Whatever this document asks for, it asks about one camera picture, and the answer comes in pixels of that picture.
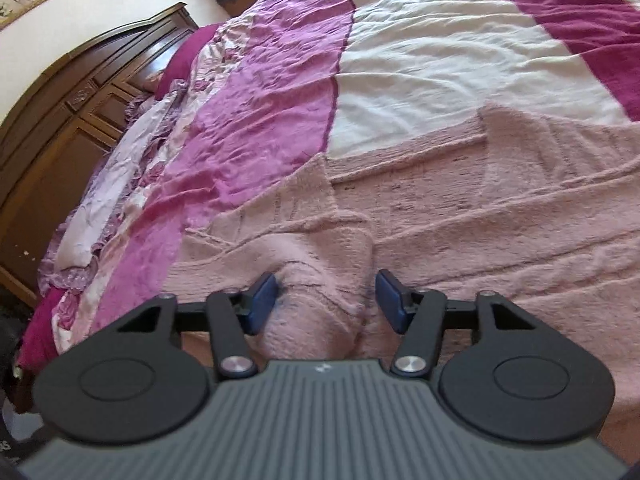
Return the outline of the purple white striped bedspread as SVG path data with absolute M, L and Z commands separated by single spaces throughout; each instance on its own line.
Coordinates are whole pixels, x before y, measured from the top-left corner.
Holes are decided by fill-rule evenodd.
M 315 154 L 388 148 L 486 102 L 634 122 L 639 0 L 257 0 L 191 62 L 44 239 L 22 370 L 155 295 L 185 229 Z

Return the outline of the dark wooden headboard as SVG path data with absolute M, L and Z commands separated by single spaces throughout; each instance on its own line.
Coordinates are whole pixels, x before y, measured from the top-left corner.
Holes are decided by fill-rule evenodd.
M 1 125 L 1 285 L 29 307 L 53 231 L 126 128 L 127 105 L 196 29 L 179 2 L 102 32 L 44 70 Z

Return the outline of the pink knitted cardigan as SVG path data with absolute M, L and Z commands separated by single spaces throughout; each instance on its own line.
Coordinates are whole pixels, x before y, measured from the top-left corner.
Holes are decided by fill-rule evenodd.
M 597 356 L 616 385 L 604 442 L 639 456 L 639 128 L 486 105 L 462 124 L 355 157 L 314 156 L 186 230 L 162 289 L 185 302 L 260 274 L 270 359 L 380 358 L 399 339 L 373 280 L 470 299 L 500 292 Z

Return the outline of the magenta pillow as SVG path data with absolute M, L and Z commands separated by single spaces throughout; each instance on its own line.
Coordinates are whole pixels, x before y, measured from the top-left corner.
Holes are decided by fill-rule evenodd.
M 163 99 L 174 81 L 189 80 L 193 61 L 202 50 L 202 47 L 212 40 L 219 27 L 219 24 L 200 27 L 195 32 L 192 32 L 192 34 L 186 38 L 186 41 L 178 47 L 178 50 L 171 57 L 160 75 L 160 80 L 154 92 L 157 101 Z

